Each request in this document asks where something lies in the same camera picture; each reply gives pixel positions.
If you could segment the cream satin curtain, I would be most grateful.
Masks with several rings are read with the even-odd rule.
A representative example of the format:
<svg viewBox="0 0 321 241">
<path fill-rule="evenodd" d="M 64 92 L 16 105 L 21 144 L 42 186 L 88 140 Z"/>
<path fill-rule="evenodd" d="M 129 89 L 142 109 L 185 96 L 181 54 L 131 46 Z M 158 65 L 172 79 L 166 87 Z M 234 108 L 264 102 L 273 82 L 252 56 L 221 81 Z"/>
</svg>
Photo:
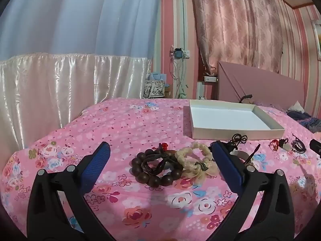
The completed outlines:
<svg viewBox="0 0 321 241">
<path fill-rule="evenodd" d="M 152 61 L 34 53 L 1 61 L 1 166 L 16 151 L 110 98 L 141 98 Z"/>
</svg>

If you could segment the blue sheer curtain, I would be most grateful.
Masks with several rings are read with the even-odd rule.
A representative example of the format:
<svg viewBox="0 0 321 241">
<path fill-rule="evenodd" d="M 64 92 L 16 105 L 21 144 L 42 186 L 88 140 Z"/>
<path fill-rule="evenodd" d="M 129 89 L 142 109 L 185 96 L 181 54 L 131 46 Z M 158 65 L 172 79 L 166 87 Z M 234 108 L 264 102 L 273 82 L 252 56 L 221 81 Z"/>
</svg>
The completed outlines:
<svg viewBox="0 0 321 241">
<path fill-rule="evenodd" d="M 152 58 L 159 0 L 10 0 L 1 59 L 30 53 Z"/>
</svg>

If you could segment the pink headboard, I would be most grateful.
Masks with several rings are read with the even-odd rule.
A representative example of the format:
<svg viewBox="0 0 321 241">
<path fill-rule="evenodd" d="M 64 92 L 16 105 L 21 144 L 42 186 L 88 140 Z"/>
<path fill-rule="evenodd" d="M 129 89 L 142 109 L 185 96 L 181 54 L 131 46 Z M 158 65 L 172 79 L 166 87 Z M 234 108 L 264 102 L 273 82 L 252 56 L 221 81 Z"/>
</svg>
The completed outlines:
<svg viewBox="0 0 321 241">
<path fill-rule="evenodd" d="M 287 109 L 299 102 L 304 105 L 304 85 L 275 72 L 241 64 L 218 63 L 218 99 L 239 102 L 252 95 L 253 102 Z"/>
</svg>

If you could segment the framed wall picture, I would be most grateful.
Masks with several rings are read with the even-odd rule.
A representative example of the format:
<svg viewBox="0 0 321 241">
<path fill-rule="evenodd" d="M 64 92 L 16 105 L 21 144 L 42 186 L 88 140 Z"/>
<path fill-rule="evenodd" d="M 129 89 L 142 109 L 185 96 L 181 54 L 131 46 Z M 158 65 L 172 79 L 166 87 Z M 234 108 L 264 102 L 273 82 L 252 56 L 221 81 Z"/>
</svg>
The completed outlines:
<svg viewBox="0 0 321 241">
<path fill-rule="evenodd" d="M 321 50 L 320 50 L 320 26 L 321 21 L 320 20 L 313 20 L 311 21 L 314 37 L 316 40 L 316 48 L 317 48 L 317 59 L 318 61 L 321 61 Z"/>
</svg>

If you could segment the pink patterned curtain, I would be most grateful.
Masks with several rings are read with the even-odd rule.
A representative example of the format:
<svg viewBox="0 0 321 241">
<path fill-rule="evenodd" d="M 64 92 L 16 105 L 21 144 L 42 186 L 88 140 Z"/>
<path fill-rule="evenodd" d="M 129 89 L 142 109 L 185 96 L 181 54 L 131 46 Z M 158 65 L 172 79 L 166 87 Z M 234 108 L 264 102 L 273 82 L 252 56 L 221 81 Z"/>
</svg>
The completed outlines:
<svg viewBox="0 0 321 241">
<path fill-rule="evenodd" d="M 280 73 L 291 8 L 283 0 L 194 0 L 205 73 L 225 61 Z"/>
</svg>

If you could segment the red string charm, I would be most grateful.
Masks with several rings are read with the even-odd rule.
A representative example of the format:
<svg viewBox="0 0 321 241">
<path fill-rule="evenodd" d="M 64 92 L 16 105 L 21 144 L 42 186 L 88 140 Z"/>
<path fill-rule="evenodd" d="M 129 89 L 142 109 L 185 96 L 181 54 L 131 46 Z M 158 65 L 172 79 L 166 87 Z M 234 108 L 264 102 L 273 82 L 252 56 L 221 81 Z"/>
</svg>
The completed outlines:
<svg viewBox="0 0 321 241">
<path fill-rule="evenodd" d="M 285 139 L 274 139 L 269 143 L 269 148 L 275 152 L 278 151 L 279 148 L 284 149 L 288 144 L 288 138 Z"/>
</svg>

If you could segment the black hair claw clip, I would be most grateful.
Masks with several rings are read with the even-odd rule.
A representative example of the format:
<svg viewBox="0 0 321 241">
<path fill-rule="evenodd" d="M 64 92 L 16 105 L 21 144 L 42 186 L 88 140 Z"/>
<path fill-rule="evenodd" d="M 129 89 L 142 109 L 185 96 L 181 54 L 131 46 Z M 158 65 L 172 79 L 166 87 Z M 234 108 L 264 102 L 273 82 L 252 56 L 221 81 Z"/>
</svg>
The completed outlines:
<svg viewBox="0 0 321 241">
<path fill-rule="evenodd" d="M 161 161 L 156 167 L 150 167 L 148 165 L 149 162 L 154 162 L 158 159 L 161 159 Z M 166 153 L 150 154 L 142 161 L 141 167 L 143 168 L 143 171 L 149 175 L 158 175 L 164 170 L 166 163 L 176 164 L 177 159 L 175 156 Z"/>
</svg>

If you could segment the wall socket with chargers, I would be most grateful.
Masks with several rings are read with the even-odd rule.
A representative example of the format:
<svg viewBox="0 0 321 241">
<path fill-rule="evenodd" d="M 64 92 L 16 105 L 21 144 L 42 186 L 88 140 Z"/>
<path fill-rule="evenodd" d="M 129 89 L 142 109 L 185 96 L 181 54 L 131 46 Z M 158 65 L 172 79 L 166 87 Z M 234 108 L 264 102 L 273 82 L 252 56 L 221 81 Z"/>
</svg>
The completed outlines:
<svg viewBox="0 0 321 241">
<path fill-rule="evenodd" d="M 171 46 L 170 57 L 171 57 L 171 59 L 189 59 L 190 58 L 190 51 L 184 50 L 182 48 L 175 48 L 174 46 Z"/>
</svg>

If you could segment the pink floral bed sheet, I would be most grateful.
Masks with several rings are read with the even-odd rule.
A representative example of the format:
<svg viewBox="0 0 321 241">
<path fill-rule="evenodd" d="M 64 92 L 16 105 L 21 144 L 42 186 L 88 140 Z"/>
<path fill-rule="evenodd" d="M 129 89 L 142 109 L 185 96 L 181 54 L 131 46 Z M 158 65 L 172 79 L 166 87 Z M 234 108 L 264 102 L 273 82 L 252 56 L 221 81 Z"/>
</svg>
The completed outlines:
<svg viewBox="0 0 321 241">
<path fill-rule="evenodd" d="M 211 240 L 237 199 L 230 191 L 211 152 L 221 141 L 230 153 L 252 154 L 259 172 L 282 170 L 294 207 L 294 239 L 320 240 L 320 156 L 310 141 L 315 136 L 286 113 L 260 107 L 283 128 L 288 144 L 277 152 L 269 140 L 249 140 L 239 133 L 230 140 L 192 138 L 189 100 L 128 100 L 117 98 L 95 104 L 63 128 L 50 132 L 14 153 L 1 173 L 1 208 L 8 218 L 4 240 L 27 238 L 30 192 L 40 169 L 64 171 L 93 154 L 101 142 L 111 156 L 91 192 L 84 195 L 111 240 Z M 141 167 L 146 156 L 173 155 L 158 175 Z M 71 226 L 80 226 L 63 192 L 58 193 Z M 258 192 L 242 230 L 257 213 L 263 192 Z"/>
</svg>

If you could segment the white strap wrist watch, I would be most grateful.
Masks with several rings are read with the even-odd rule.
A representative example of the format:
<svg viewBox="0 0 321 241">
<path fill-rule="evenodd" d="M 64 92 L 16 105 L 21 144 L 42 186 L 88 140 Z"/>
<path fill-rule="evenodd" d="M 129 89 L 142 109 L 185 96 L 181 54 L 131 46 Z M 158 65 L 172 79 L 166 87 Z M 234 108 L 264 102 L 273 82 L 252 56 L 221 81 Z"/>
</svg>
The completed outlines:
<svg viewBox="0 0 321 241">
<path fill-rule="evenodd" d="M 260 144 L 256 146 L 252 154 L 248 154 L 245 151 L 242 150 L 233 150 L 230 152 L 230 155 L 236 156 L 239 159 L 242 159 L 244 161 L 245 165 L 253 165 L 252 158 L 254 157 L 255 153 L 259 150 Z"/>
</svg>

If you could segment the dark crumpled blanket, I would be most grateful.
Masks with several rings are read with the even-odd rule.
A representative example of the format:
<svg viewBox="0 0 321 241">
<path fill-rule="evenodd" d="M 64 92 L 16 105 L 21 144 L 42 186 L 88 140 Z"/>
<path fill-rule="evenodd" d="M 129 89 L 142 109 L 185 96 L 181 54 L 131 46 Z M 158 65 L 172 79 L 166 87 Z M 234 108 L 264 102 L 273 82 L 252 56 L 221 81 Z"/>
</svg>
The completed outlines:
<svg viewBox="0 0 321 241">
<path fill-rule="evenodd" d="M 301 126 L 305 127 L 310 132 L 321 132 L 321 120 L 316 117 L 312 117 L 305 112 L 299 101 L 289 107 L 286 113 L 289 117 L 301 124 Z"/>
</svg>

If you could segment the white shallow cardboard tray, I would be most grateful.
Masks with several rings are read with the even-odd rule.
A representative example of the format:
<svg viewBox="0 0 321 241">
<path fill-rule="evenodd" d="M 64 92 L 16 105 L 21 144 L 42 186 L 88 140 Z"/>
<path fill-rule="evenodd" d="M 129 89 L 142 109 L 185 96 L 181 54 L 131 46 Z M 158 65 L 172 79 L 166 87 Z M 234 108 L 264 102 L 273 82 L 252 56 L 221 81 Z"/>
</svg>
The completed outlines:
<svg viewBox="0 0 321 241">
<path fill-rule="evenodd" d="M 190 100 L 193 139 L 230 140 L 239 133 L 249 140 L 282 138 L 284 128 L 254 104 Z"/>
</svg>

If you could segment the patterned tote bag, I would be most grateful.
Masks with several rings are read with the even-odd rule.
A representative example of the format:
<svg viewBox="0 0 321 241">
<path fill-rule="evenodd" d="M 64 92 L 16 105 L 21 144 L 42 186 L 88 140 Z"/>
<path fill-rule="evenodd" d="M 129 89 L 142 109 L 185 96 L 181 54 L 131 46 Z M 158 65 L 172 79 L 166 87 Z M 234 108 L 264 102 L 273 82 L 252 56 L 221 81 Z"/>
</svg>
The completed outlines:
<svg viewBox="0 0 321 241">
<path fill-rule="evenodd" d="M 143 98 L 161 98 L 165 97 L 165 85 L 167 83 L 167 75 L 158 72 L 149 73 L 147 75 Z"/>
</svg>

